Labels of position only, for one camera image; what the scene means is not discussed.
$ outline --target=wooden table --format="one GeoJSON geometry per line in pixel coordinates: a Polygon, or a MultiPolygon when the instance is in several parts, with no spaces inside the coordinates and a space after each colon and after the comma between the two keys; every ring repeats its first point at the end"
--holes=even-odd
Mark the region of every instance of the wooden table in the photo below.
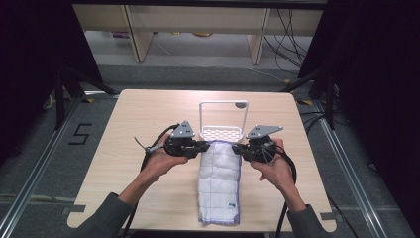
{"type": "MultiPolygon", "coordinates": [[[[272,92],[124,90],[114,108],[97,148],[76,205],[84,212],[71,212],[68,225],[77,227],[91,216],[110,191],[121,192],[139,172],[144,150],[169,125],[188,120],[199,138],[199,103],[204,100],[248,100],[245,134],[256,125],[283,126],[272,134],[284,140],[284,147],[297,167],[297,187],[303,200],[310,203],[321,220],[331,213],[323,183],[315,164],[302,121],[292,95],[272,92]]],[[[238,109],[213,119],[241,125],[238,109]]],[[[200,155],[173,168],[154,183],[139,202],[131,228],[187,231],[274,232],[284,199],[268,181],[259,181],[260,173],[243,161],[240,203],[241,224],[236,226],[203,225],[198,222],[198,170],[200,155]]],[[[332,232],[335,220],[321,220],[332,232]]],[[[287,218],[283,231],[291,231],[287,218]]]]}

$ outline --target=white metal basket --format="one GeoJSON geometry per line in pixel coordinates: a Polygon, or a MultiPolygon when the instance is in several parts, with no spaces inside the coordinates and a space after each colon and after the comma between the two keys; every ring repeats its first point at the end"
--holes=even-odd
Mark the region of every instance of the white metal basket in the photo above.
{"type": "Polygon", "coordinates": [[[244,137],[245,121],[248,114],[248,101],[246,100],[212,100],[200,103],[200,137],[205,141],[223,140],[239,142],[244,137]],[[231,103],[244,110],[242,127],[227,125],[203,125],[203,105],[208,103],[231,103]]]}

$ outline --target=folded cloth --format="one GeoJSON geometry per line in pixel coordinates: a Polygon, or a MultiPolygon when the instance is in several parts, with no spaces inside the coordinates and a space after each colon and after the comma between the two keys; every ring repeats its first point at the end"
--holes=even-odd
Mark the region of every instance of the folded cloth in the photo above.
{"type": "Polygon", "coordinates": [[[209,149],[201,155],[198,220],[206,224],[239,224],[241,156],[235,155],[229,142],[209,143],[209,149]]]}

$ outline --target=person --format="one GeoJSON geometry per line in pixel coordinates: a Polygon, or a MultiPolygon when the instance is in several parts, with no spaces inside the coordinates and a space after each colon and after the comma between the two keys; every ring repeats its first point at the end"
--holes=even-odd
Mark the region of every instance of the person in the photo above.
{"type": "MultiPolygon", "coordinates": [[[[281,139],[273,139],[283,148],[281,139]]],[[[172,167],[185,164],[188,159],[172,157],[163,148],[156,150],[149,158],[145,168],[139,172],[134,180],[120,195],[110,193],[95,213],[85,220],[68,237],[118,237],[124,222],[131,214],[134,206],[146,192],[149,186],[172,167]]],[[[287,217],[296,237],[329,237],[315,215],[310,205],[306,205],[293,183],[290,167],[281,155],[276,154],[270,165],[251,162],[251,167],[260,171],[259,180],[267,179],[282,193],[288,206],[287,217]]]]}

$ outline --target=dark gray sleeve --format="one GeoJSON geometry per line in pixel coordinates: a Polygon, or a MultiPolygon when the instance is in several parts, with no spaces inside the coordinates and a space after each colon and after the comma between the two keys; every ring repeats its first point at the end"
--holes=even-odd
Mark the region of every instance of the dark gray sleeve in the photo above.
{"type": "Polygon", "coordinates": [[[68,237],[117,237],[133,207],[109,193],[96,212],[68,237]]]}
{"type": "Polygon", "coordinates": [[[331,237],[322,227],[311,205],[306,205],[306,209],[301,212],[287,212],[287,218],[297,238],[331,237]]]}

